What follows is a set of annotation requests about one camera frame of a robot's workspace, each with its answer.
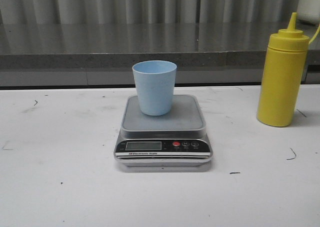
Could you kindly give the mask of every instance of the scale button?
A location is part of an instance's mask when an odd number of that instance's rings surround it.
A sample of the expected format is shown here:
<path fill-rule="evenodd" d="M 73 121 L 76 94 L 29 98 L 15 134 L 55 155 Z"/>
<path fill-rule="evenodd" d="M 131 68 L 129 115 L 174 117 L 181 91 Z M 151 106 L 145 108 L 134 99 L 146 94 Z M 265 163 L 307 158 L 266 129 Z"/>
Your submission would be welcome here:
<path fill-rule="evenodd" d="M 172 143 L 172 145 L 173 145 L 173 146 L 180 146 L 180 142 L 179 142 L 179 141 L 174 141 L 174 142 Z"/>
<path fill-rule="evenodd" d="M 198 146 L 199 146 L 199 143 L 196 142 L 196 141 L 192 141 L 192 142 L 191 142 L 191 145 L 192 145 L 193 147 L 198 147 Z"/>
<path fill-rule="evenodd" d="M 188 142 L 188 141 L 183 141 L 183 142 L 182 142 L 182 146 L 188 147 L 188 146 L 189 146 L 189 142 Z"/>

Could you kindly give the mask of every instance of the plastic cup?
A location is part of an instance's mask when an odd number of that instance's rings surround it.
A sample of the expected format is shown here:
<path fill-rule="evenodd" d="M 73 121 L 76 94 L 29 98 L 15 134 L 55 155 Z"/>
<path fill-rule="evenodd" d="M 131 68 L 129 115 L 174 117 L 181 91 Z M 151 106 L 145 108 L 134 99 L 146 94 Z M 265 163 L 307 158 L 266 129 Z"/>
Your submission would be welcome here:
<path fill-rule="evenodd" d="M 141 111 L 162 116 L 171 110 L 177 65 L 164 60 L 136 63 L 133 77 Z"/>

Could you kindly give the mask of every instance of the yellow bottle cap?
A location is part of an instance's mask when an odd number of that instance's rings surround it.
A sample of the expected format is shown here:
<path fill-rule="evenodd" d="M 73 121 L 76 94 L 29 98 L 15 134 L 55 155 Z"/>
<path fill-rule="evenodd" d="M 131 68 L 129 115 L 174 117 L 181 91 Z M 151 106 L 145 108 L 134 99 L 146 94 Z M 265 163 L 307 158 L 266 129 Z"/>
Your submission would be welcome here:
<path fill-rule="evenodd" d="M 310 38 L 302 30 L 296 29 L 297 13 L 291 15 L 288 28 L 279 29 L 278 33 L 270 36 L 269 48 L 279 51 L 307 51 Z"/>

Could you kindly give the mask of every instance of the table surface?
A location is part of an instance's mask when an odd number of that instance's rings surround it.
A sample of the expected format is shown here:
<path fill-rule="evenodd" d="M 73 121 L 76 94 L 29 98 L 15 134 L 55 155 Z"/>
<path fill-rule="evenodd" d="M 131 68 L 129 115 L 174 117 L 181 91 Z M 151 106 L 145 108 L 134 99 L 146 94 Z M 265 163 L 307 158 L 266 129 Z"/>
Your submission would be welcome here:
<path fill-rule="evenodd" d="M 134 88 L 0 91 L 0 226 L 320 226 L 320 85 L 284 128 L 257 121 L 259 86 L 174 91 L 198 99 L 208 171 L 119 168 Z"/>

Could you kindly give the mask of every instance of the digital kitchen scale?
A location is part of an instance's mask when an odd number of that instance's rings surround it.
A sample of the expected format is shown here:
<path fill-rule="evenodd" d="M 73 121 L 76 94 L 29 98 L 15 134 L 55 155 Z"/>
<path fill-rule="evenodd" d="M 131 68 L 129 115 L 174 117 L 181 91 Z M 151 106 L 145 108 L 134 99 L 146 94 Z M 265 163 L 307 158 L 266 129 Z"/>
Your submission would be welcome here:
<path fill-rule="evenodd" d="M 170 112 L 141 112 L 138 96 L 129 97 L 114 158 L 128 167 L 194 167 L 211 161 L 206 122 L 196 97 L 174 95 Z"/>

